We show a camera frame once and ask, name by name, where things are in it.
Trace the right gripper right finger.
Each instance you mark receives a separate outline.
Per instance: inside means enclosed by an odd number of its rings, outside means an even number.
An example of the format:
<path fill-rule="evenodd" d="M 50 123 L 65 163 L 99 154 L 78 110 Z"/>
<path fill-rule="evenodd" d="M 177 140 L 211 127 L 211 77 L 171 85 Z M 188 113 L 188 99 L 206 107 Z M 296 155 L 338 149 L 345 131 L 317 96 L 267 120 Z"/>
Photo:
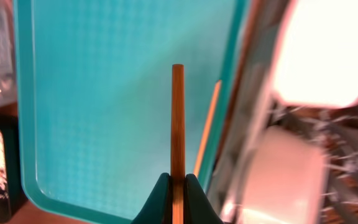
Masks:
<path fill-rule="evenodd" d="M 194 174 L 187 174 L 184 186 L 184 224 L 223 224 Z"/>

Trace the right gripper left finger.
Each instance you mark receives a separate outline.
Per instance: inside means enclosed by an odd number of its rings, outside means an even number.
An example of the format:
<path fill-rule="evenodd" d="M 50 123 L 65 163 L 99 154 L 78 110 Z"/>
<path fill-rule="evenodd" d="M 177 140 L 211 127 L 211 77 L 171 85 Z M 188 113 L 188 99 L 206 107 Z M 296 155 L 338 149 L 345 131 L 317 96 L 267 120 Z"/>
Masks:
<path fill-rule="evenodd" d="M 131 224 L 170 224 L 170 175 L 168 173 L 160 175 Z"/>

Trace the wooden chopstick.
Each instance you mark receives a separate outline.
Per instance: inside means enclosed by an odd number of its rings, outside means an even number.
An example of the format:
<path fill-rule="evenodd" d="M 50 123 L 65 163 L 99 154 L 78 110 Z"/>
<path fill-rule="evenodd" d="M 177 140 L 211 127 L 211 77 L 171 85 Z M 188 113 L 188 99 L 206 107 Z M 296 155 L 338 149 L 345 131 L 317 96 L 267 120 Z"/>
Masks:
<path fill-rule="evenodd" d="M 206 145 L 207 145 L 207 142 L 208 142 L 209 132 L 210 132 L 211 125 L 212 125 L 212 122 L 213 122 L 213 118 L 214 118 L 214 112 L 215 112 L 216 105 L 217 105 L 218 98 L 219 98 L 219 92 L 220 92 L 220 89 L 221 89 L 221 82 L 222 82 L 222 80 L 218 80 L 215 83 L 214 90 L 213 90 L 213 95 L 212 95 L 211 101 L 209 103 L 208 114 L 207 114 L 206 121 L 205 121 L 205 124 L 204 124 L 203 134 L 202 134 L 199 149 L 198 149 L 198 154 L 197 154 L 197 158 L 196 158 L 195 167 L 193 169 L 193 174 L 195 176 L 198 176 L 199 173 L 200 173 L 204 152 L 206 150 Z"/>
<path fill-rule="evenodd" d="M 184 66 L 172 66 L 170 173 L 173 182 L 172 223 L 184 224 L 185 82 Z"/>

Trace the white cup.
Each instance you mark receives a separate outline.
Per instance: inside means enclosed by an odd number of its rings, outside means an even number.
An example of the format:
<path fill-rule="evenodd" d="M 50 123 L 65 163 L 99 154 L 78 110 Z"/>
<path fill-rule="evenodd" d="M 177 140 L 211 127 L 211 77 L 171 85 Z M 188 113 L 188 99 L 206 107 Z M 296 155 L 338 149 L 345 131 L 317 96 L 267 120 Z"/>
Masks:
<path fill-rule="evenodd" d="M 227 223 L 317 223 L 326 184 L 324 150 L 271 126 L 233 181 L 220 218 Z"/>

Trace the grey white bowl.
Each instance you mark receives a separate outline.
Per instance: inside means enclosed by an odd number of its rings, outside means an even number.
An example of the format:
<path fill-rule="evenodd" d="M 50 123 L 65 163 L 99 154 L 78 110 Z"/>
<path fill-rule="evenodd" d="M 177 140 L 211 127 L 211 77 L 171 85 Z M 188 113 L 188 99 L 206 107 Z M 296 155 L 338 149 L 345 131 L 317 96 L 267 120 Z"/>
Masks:
<path fill-rule="evenodd" d="M 273 62 L 286 105 L 344 108 L 358 101 L 358 1 L 290 1 Z"/>

